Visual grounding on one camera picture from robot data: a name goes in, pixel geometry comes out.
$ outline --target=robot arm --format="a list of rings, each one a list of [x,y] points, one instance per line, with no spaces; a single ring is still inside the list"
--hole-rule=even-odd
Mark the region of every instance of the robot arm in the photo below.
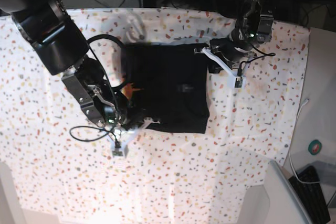
[[[89,44],[60,0],[0,0],[0,8],[50,74],[63,73],[63,83],[92,123],[104,127],[117,121],[115,103],[121,107],[125,97],[118,90],[111,93],[100,62],[86,55]]]

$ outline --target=white cable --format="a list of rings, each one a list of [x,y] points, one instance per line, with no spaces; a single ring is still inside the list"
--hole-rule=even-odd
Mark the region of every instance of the white cable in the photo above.
[[[303,101],[303,103],[301,104],[301,106],[300,106],[300,108],[299,108],[299,111],[298,111],[298,115],[296,116],[295,124],[298,122],[298,118],[299,118],[299,115],[300,115],[300,113],[301,113],[301,110],[302,110],[303,106],[305,106],[308,102],[309,102],[309,99],[306,98],[306,99]],[[294,168],[294,165],[293,165],[293,161],[292,161],[292,157],[291,157],[291,155],[290,155],[290,149],[288,150],[288,157],[289,157],[290,168],[292,169],[292,172],[293,172],[295,178],[298,180],[298,182],[300,182],[300,183],[302,183],[302,184],[307,184],[307,185],[319,184],[319,183],[320,183],[320,181],[318,181],[318,182],[304,182],[304,181],[301,181],[301,180],[299,179],[298,174],[297,174],[296,171],[295,171],[295,168]]]
[[[208,58],[210,60],[213,60],[214,62],[216,62],[221,68],[223,68],[225,70],[225,72],[227,73],[231,73],[234,76],[237,76],[236,74],[233,73],[232,69],[228,67],[227,64],[225,64],[220,57],[218,57],[217,55],[214,55],[211,50],[207,47],[204,47],[202,49],[202,53],[204,53],[206,56],[208,56]]]

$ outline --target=metal bracket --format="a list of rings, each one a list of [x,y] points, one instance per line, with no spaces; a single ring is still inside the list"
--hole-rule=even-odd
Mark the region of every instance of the metal bracket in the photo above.
[[[111,103],[111,102],[109,102],[109,101],[107,101],[107,100],[105,100],[105,99],[101,96],[101,90],[100,90],[99,87],[97,87],[97,86],[94,87],[94,88],[93,88],[93,92],[94,92],[94,94],[98,97],[98,99],[99,99],[102,103],[106,104],[107,106],[112,107],[113,110],[115,111],[115,106],[114,106],[114,104]]]

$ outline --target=confetti pattern tablecloth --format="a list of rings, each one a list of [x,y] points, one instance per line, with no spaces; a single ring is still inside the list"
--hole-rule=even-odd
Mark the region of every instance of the confetti pattern tablecloth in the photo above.
[[[234,20],[172,9],[69,12],[84,35],[124,42],[207,42],[227,36]],[[206,134],[145,130],[126,160],[107,140],[80,143],[72,126],[87,124],[60,76],[50,76],[10,18],[0,20],[0,161],[13,172],[23,208],[78,223],[235,223],[250,186],[263,183],[268,162],[284,163],[295,126],[309,31],[274,23],[245,89],[209,74]],[[92,45],[116,84],[119,48]]]

